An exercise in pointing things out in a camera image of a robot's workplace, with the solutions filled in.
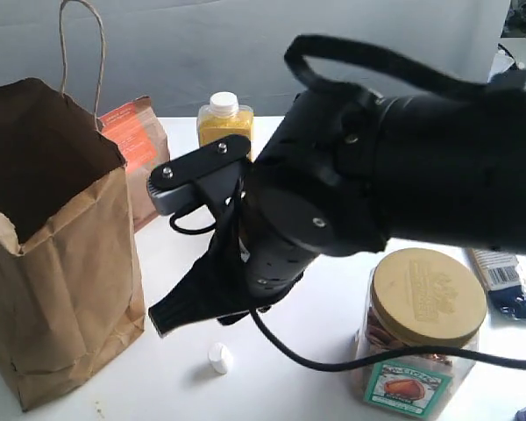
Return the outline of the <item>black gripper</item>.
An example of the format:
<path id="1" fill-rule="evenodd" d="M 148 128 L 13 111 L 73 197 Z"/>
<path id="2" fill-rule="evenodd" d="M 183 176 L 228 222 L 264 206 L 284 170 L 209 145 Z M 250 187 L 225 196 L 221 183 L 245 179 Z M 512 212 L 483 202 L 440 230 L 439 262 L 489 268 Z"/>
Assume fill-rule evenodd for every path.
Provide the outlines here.
<path id="1" fill-rule="evenodd" d="M 319 255 L 385 249 L 387 234 L 370 196 L 364 130 L 372 112 L 353 99 L 301 93 L 245 177 L 240 238 L 246 283 L 258 298 L 287 292 Z M 269 303 L 216 303 L 234 325 Z"/>

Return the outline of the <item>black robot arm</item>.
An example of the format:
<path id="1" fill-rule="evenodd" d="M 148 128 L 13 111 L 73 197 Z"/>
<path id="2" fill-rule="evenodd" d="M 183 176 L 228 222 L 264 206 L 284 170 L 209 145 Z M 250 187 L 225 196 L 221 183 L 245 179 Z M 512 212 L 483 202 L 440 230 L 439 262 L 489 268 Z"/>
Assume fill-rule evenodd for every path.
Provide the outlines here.
<path id="1" fill-rule="evenodd" d="M 309 87 L 254 161 L 249 150 L 228 135 L 149 176 L 161 215 L 214 218 L 206 253 L 148 311 L 160 335 L 234 324 L 283 299 L 317 257 L 391 238 L 526 253 L 526 70 L 472 96 Z"/>

